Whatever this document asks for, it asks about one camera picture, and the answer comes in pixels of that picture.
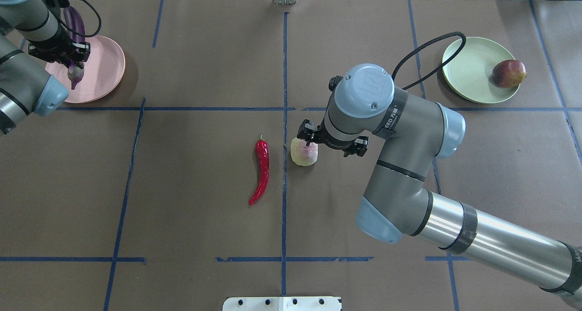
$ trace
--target purple eggplant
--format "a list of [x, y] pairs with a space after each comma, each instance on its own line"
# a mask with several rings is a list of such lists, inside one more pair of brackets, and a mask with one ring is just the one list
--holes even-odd
[[[73, 31], [85, 35], [85, 25], [83, 25], [83, 19], [81, 19], [81, 15], [75, 10], [72, 6], [64, 8], [63, 15], [65, 18], [65, 23], [69, 28]], [[79, 36], [75, 33], [69, 31], [69, 37], [74, 42], [85, 42], [85, 37]], [[75, 86], [83, 79], [83, 75], [85, 71], [83, 68], [77, 66], [74, 62], [70, 62], [69, 66], [67, 67], [67, 77], [71, 81], [71, 89], [75, 89]]]

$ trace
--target black cable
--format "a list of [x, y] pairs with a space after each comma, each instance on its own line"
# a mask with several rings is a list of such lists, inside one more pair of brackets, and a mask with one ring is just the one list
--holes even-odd
[[425, 75], [420, 80], [415, 81], [414, 83], [411, 83], [410, 85], [404, 87], [403, 89], [404, 90], [407, 90], [410, 87], [413, 87], [414, 85], [418, 85], [418, 84], [422, 83], [426, 78], [430, 77], [431, 75], [434, 75], [437, 71], [439, 71], [440, 69], [442, 69], [451, 60], [453, 60], [455, 58], [455, 56], [457, 56], [461, 52], [461, 50], [463, 49], [463, 47], [465, 46], [465, 43], [467, 42], [467, 37], [465, 37], [465, 35], [463, 33], [461, 33], [460, 31], [454, 31], [453, 33], [448, 33], [448, 34], [444, 34], [442, 36], [439, 36], [439, 37], [437, 37], [437, 38], [435, 38], [433, 40], [430, 40], [430, 41], [422, 44], [420, 47], [418, 47], [415, 50], [413, 50], [412, 52], [410, 52], [410, 54], [406, 55], [399, 62], [399, 64], [394, 68], [394, 71], [392, 72], [392, 79], [394, 80], [396, 78], [396, 73], [399, 71], [399, 69], [402, 67], [402, 65], [406, 61], [408, 61], [408, 59], [410, 59], [411, 57], [413, 57], [415, 54], [417, 54], [418, 52], [420, 52], [424, 48], [427, 48], [428, 46], [434, 44], [435, 42], [442, 41], [442, 40], [444, 40], [446, 38], [453, 37], [453, 36], [459, 36], [461, 38], [461, 45], [459, 46], [459, 48], [457, 48], [457, 51], [455, 51], [455, 53], [453, 53], [453, 55], [451, 55], [450, 58], [448, 58], [445, 62], [442, 62], [442, 64], [440, 64], [438, 67], [436, 67], [433, 71], [430, 71], [430, 73], [428, 73], [428, 75]]
[[56, 21], [58, 21], [58, 22], [59, 22], [61, 25], [63, 25], [63, 27], [65, 27], [65, 29], [69, 30], [71, 33], [73, 33], [73, 34], [75, 34], [75, 35], [78, 35], [78, 36], [81, 36], [81, 37], [85, 37], [85, 38], [94, 37], [94, 36], [96, 36], [96, 35], [99, 33], [99, 31], [101, 30], [101, 16], [100, 16], [100, 15], [99, 15], [99, 13], [97, 12], [97, 10], [95, 10], [95, 8], [93, 8], [93, 5], [91, 5], [89, 2], [87, 2], [87, 0], [80, 0], [80, 1], [81, 1], [81, 2], [84, 2], [85, 4], [87, 4], [87, 6], [88, 6], [89, 8], [91, 8], [91, 10], [93, 10], [93, 12], [95, 12], [95, 15], [97, 15], [97, 20], [99, 21], [99, 23], [98, 23], [98, 25], [97, 25], [97, 29], [95, 30], [95, 33], [93, 33], [93, 34], [90, 34], [90, 35], [85, 35], [85, 34], [77, 33], [75, 30], [73, 30], [73, 29], [69, 28], [69, 27], [68, 27], [68, 25], [67, 25], [67, 24], [66, 24], [64, 21], [62, 21], [62, 20], [60, 19], [60, 15], [56, 15], [56, 14], [54, 14], [54, 12], [52, 12], [52, 11], [50, 11], [50, 12], [52, 13], [52, 15], [54, 15], [54, 16], [55, 16], [55, 18], [56, 18]]

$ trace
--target red apple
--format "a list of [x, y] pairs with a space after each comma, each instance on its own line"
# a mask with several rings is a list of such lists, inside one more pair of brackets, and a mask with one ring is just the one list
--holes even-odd
[[493, 68], [493, 83], [504, 89], [521, 84], [526, 76], [526, 66], [519, 60], [505, 60]]

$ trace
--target plate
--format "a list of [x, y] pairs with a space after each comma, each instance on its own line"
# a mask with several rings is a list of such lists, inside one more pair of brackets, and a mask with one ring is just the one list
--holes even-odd
[[67, 67], [62, 64], [46, 64], [46, 72], [69, 89], [68, 103], [87, 103], [99, 100], [109, 94], [117, 85], [125, 72], [125, 55], [114, 40], [95, 36], [86, 38], [91, 44], [91, 54], [85, 62], [85, 74], [74, 90], [67, 77]]
[[[446, 61], [459, 48], [461, 40], [454, 41], [442, 56]], [[504, 89], [497, 87], [491, 75], [501, 61], [515, 60], [511, 53], [498, 43], [482, 37], [467, 37], [461, 52], [442, 69], [447, 83], [457, 94], [469, 101], [493, 104], [507, 101], [519, 86]]]

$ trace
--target fake fruit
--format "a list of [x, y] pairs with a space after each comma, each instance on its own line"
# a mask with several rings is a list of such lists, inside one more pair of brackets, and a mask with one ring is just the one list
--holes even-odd
[[266, 185], [269, 182], [269, 145], [264, 139], [262, 139], [262, 135], [255, 143], [255, 152], [261, 176], [258, 179], [258, 183], [256, 183], [256, 189], [253, 196], [249, 199], [250, 206], [262, 196], [265, 192]]
[[493, 83], [504, 89], [521, 84], [526, 76], [526, 66], [519, 60], [505, 60], [493, 68]]
[[[72, 6], [67, 6], [63, 9], [63, 15], [65, 17], [65, 23], [73, 29], [75, 32], [79, 34], [85, 35], [85, 25], [83, 25], [83, 20], [81, 19], [81, 15], [75, 10]], [[69, 37], [74, 42], [85, 42], [85, 37], [79, 36], [77, 34], [73, 34], [69, 31]], [[75, 89], [75, 86], [83, 79], [83, 75], [85, 71], [75, 64], [75, 62], [71, 61], [68, 65], [66, 65], [69, 70], [67, 71], [67, 77], [71, 81], [71, 89]]]
[[317, 144], [295, 137], [291, 141], [291, 160], [298, 166], [311, 166], [317, 161]]

